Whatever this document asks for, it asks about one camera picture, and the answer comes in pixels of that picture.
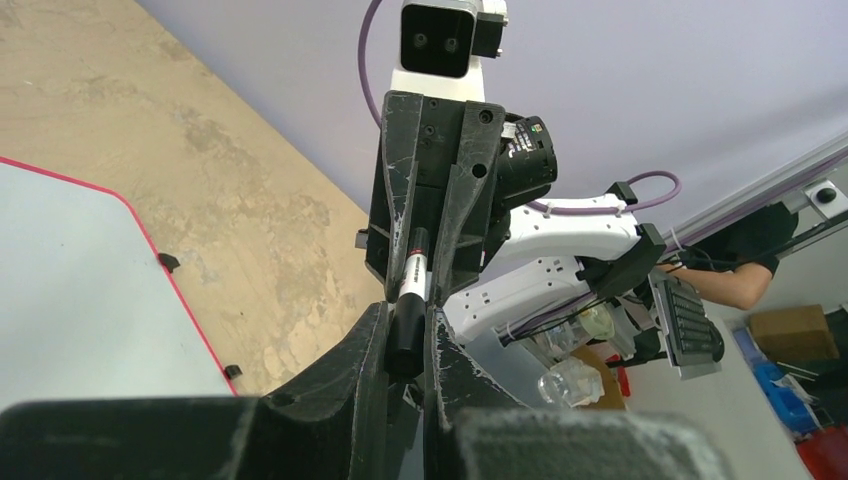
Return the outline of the cardboard box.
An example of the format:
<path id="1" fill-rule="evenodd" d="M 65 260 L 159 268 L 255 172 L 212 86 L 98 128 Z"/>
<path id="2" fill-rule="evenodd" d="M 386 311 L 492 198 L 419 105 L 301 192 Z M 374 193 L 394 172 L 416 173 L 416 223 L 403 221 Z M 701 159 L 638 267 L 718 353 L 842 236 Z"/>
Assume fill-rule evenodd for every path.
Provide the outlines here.
<path id="1" fill-rule="evenodd" d="M 758 312 L 748 323 L 753 340 L 774 362 L 796 365 L 840 358 L 820 305 Z"/>

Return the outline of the black marker cap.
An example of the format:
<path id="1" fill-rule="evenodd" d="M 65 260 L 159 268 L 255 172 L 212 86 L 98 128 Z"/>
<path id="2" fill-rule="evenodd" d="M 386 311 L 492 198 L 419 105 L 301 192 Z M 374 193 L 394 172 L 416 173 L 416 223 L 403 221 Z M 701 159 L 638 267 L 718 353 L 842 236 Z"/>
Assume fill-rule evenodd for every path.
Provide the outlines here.
<path id="1" fill-rule="evenodd" d="M 426 301 L 416 293 L 399 297 L 385 345 L 384 366 L 390 375 L 414 378 L 424 368 Z"/>

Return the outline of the blue plastic bin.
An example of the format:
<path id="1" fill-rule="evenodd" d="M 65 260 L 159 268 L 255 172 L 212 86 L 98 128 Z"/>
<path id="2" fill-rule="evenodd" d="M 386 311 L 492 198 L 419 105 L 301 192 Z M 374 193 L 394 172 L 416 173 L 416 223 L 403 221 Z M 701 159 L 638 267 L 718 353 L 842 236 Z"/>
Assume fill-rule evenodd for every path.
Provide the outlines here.
<path id="1" fill-rule="evenodd" d="M 803 436 L 821 428 L 813 409 L 816 400 L 792 375 L 770 362 L 754 366 L 753 374 L 777 417 L 792 434 Z"/>

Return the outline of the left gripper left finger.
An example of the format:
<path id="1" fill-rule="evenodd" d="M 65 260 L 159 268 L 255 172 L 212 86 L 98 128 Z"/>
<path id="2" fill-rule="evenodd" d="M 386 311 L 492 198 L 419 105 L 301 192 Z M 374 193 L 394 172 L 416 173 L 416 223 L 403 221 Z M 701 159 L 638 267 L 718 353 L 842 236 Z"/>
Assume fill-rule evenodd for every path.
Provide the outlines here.
<path id="1" fill-rule="evenodd" d="M 389 314 L 261 397 L 39 401 L 1 415 L 5 479 L 379 479 Z"/>

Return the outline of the person forearm in background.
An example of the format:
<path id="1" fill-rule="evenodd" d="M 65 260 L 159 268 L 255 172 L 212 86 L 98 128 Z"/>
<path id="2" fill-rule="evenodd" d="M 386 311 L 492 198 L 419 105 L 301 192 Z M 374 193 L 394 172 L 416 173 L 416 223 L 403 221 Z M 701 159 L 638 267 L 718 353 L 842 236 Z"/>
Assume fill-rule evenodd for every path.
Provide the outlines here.
<path id="1" fill-rule="evenodd" d="M 691 284 L 703 300 L 743 311 L 759 303 L 774 278 L 772 270 L 758 263 L 746 263 L 727 272 L 688 269 L 682 265 L 658 268 Z"/>

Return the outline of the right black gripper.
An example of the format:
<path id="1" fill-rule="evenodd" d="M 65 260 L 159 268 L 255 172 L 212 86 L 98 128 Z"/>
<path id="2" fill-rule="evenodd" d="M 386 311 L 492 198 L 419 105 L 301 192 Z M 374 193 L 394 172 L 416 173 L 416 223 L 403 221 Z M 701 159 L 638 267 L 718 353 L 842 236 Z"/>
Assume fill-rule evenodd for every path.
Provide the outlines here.
<path id="1" fill-rule="evenodd" d="M 413 230 L 429 233 L 431 301 L 475 283 L 493 236 L 503 106 L 389 91 L 369 211 L 366 266 L 397 301 Z"/>

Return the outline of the clear plastic bag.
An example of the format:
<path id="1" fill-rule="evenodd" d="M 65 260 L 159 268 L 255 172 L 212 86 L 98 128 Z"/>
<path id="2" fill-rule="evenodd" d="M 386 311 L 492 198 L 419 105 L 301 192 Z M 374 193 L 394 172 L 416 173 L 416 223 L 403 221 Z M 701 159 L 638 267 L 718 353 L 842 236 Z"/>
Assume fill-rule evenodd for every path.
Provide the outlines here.
<path id="1" fill-rule="evenodd" d="M 601 373 L 574 357 L 551 367 L 538 379 L 537 388 L 546 403 L 562 408 L 588 406 L 605 394 Z"/>

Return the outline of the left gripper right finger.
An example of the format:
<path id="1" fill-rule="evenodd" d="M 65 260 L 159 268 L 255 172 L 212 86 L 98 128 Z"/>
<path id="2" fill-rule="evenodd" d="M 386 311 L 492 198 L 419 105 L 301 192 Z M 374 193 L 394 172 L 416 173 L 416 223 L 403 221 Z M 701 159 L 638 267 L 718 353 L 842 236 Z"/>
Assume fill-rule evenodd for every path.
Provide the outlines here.
<path id="1" fill-rule="evenodd" d="M 710 438 L 668 415 L 532 408 L 427 312 L 424 475 L 428 479 L 731 479 Z"/>

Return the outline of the white whiteboard marker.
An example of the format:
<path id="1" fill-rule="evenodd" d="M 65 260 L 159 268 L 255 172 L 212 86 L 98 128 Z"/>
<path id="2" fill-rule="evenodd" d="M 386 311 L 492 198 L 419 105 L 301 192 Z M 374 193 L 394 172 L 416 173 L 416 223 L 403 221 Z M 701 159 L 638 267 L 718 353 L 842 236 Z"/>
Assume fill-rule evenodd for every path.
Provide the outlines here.
<path id="1" fill-rule="evenodd" d="M 423 227 L 415 228 L 405 257 L 397 307 L 414 299 L 427 300 L 429 247 L 428 231 Z"/>

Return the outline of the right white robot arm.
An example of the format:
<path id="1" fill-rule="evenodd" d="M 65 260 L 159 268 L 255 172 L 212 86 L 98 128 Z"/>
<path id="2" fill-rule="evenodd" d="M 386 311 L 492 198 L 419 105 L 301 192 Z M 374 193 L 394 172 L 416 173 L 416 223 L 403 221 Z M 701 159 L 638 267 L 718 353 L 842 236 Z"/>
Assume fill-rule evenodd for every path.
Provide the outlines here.
<path id="1" fill-rule="evenodd" d="M 502 106 L 390 91 L 384 99 L 366 263 L 395 312 L 393 349 L 420 348 L 432 309 L 453 308 L 467 337 L 513 319 L 538 321 L 540 293 L 475 285 L 497 263 L 563 258 L 573 295 L 600 299 L 642 281 L 664 252 L 657 229 L 635 218 L 619 182 L 603 195 L 551 200 L 557 160 L 545 123 Z"/>

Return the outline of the red framed whiteboard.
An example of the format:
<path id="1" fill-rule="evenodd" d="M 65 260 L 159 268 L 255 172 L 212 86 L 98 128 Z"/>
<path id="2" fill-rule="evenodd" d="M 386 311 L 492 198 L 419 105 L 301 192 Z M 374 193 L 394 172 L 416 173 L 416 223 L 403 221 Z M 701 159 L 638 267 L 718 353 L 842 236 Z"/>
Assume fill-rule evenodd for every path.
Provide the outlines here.
<path id="1" fill-rule="evenodd" d="M 1 404 L 235 392 L 135 210 L 1 162 Z"/>

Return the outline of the aluminium frame rail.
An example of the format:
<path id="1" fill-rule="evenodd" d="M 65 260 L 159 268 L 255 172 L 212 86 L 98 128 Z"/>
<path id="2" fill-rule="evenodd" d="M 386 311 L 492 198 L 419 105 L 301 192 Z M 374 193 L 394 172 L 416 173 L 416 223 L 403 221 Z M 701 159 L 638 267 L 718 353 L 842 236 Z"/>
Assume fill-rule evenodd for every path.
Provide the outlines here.
<path id="1" fill-rule="evenodd" d="M 736 222 L 763 206 L 781 201 L 795 191 L 827 177 L 847 162 L 847 132 L 843 132 L 804 156 L 756 180 L 746 189 L 733 193 L 664 235 L 665 256 Z"/>

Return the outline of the black keyboard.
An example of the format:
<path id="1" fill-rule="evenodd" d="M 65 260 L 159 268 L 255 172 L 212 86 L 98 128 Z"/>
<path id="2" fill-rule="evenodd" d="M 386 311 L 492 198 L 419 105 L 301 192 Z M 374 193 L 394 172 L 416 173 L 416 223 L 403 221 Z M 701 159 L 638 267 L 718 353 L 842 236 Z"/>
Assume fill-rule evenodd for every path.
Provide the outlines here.
<path id="1" fill-rule="evenodd" d="M 724 339 L 706 313 L 696 289 L 685 281 L 655 269 L 648 277 L 654 309 L 667 358 L 681 380 L 721 370 Z"/>

